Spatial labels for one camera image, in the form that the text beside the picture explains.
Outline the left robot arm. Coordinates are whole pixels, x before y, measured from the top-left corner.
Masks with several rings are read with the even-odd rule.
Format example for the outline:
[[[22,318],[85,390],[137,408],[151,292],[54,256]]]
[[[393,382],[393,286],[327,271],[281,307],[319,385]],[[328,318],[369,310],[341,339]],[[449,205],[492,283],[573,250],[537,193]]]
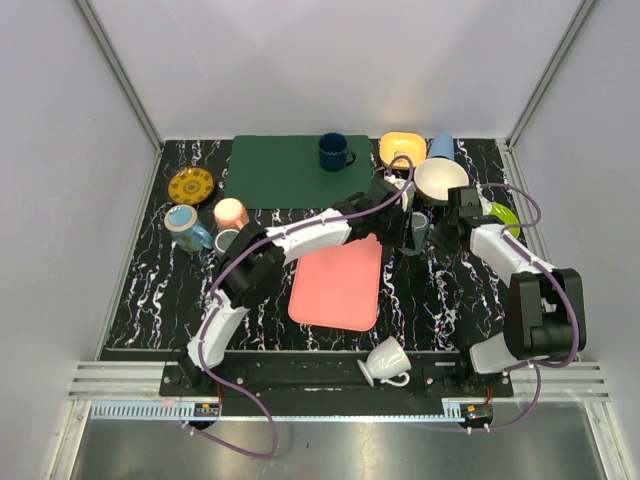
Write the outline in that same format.
[[[243,227],[218,262],[210,304],[195,336],[178,359],[181,384],[196,396],[215,386],[218,366],[240,321],[271,294],[287,264],[328,247],[370,235],[386,245],[404,244],[415,185],[395,175],[376,176],[370,189],[320,214],[281,227]]]

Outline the grey faceted mug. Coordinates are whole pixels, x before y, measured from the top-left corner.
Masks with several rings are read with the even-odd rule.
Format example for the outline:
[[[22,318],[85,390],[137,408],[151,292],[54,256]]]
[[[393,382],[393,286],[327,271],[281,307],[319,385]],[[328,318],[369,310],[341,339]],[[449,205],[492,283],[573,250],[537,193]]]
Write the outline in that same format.
[[[406,244],[399,251],[406,256],[417,256],[422,253],[426,245],[427,234],[429,232],[429,220],[425,214],[414,211],[411,217],[411,240],[413,246]]]

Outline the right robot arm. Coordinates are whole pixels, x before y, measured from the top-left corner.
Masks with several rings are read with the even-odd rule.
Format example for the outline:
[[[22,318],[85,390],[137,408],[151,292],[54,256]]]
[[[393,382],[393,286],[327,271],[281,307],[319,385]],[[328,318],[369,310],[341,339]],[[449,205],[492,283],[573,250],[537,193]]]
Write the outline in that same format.
[[[530,226],[486,215],[477,189],[463,186],[448,190],[447,212],[430,235],[443,251],[465,249],[481,259],[508,287],[502,331],[469,347],[470,362],[454,371],[463,395],[480,394],[489,374],[528,364],[563,368],[586,346],[581,276],[540,259],[512,235]]]

